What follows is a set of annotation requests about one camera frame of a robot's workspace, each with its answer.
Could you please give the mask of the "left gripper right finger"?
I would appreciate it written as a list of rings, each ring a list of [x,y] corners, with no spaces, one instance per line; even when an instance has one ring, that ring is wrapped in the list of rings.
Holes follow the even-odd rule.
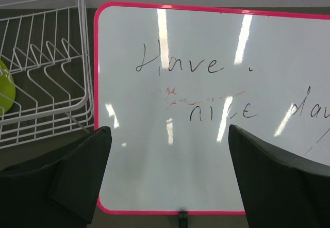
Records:
[[[329,227],[329,166],[237,125],[228,145],[249,227]]]

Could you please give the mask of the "lime green plate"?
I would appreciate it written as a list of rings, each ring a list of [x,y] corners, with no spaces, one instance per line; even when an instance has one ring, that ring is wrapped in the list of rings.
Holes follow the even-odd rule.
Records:
[[[1,116],[6,113],[14,104],[16,88],[9,70],[1,60]]]

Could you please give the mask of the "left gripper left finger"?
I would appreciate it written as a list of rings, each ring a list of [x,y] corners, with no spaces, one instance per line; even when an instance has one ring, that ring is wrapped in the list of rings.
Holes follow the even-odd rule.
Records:
[[[87,227],[110,149],[111,129],[1,170],[1,227]]]

